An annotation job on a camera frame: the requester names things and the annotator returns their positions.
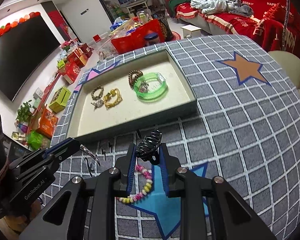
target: green plastic bag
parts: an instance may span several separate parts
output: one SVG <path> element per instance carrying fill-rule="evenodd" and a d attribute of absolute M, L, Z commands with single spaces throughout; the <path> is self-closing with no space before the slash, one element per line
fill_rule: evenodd
<path fill-rule="evenodd" d="M 51 141 L 42 134 L 32 130 L 27 135 L 27 143 L 32 147 L 32 149 L 38 150 L 50 147 Z"/>

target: silver screw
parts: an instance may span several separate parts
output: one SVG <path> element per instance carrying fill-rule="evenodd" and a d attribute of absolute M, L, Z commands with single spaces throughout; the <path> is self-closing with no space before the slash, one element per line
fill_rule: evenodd
<path fill-rule="evenodd" d="M 179 167 L 179 168 L 177 169 L 177 171 L 178 171 L 179 173 L 186 173 L 186 172 L 187 172 L 187 169 L 184 168 L 184 167 Z"/>
<path fill-rule="evenodd" d="M 214 181 L 215 181 L 216 183 L 223 183 L 224 179 L 223 179 L 222 177 L 220 177 L 220 176 L 216 176 L 216 177 L 214 178 Z"/>
<path fill-rule="evenodd" d="M 119 170 L 116 167 L 109 169 L 110 174 L 116 174 L 116 173 L 118 173 L 118 171 Z"/>
<path fill-rule="evenodd" d="M 79 176 L 75 176 L 72 178 L 72 182 L 75 184 L 79 183 L 80 181 L 81 181 L 81 178 Z"/>

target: green plant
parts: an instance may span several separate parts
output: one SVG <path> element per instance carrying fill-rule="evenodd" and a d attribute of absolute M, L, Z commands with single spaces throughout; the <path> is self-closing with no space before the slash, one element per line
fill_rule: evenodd
<path fill-rule="evenodd" d="M 23 105 L 20 106 L 20 109 L 18 109 L 18 116 L 16 120 L 20 123 L 29 121 L 29 117 L 32 115 L 30 112 L 31 104 L 29 104 L 31 101 L 32 100 L 29 100 L 28 102 L 23 103 Z"/>

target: yellow-green box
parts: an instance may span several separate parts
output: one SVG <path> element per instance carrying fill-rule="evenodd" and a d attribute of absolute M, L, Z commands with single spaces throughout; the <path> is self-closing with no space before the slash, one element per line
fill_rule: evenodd
<path fill-rule="evenodd" d="M 65 87 L 59 88 L 57 92 L 54 94 L 51 103 L 49 105 L 49 108 L 53 112 L 59 113 L 60 111 L 66 108 L 70 95 L 71 92 L 67 88 Z"/>

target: gray plaid tablecloth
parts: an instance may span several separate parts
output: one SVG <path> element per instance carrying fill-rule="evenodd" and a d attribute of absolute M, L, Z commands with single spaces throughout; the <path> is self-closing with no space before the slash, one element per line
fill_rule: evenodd
<path fill-rule="evenodd" d="M 119 59 L 120 64 L 167 48 L 179 62 L 198 97 L 197 114 L 149 124 L 163 132 L 169 153 L 190 169 L 208 162 L 206 177 L 219 174 L 238 191 L 278 239 L 287 238 L 300 221 L 300 95 L 282 68 L 256 43 L 245 36 L 222 35 L 184 39 L 138 49 L 98 65 L 99 71 Z M 271 85 L 249 79 L 238 84 L 235 71 L 217 61 L 233 59 L 233 52 L 263 64 L 261 73 Z M 80 79 L 83 82 L 89 71 Z M 77 94 L 69 99 L 57 126 L 52 145 L 66 138 Z M 110 153 L 108 141 L 113 144 Z M 86 145 L 100 156 L 94 175 L 114 166 L 136 132 L 117 135 Z M 106 150 L 106 159 L 100 149 Z M 47 203 L 70 178 L 89 178 L 81 152 L 63 161 L 55 182 L 42 195 Z M 135 176 L 143 184 L 141 176 Z M 89 228 L 90 210 L 85 239 Z M 116 203 L 117 239 L 161 238 L 152 215 Z M 169 239 L 178 239 L 179 229 Z"/>

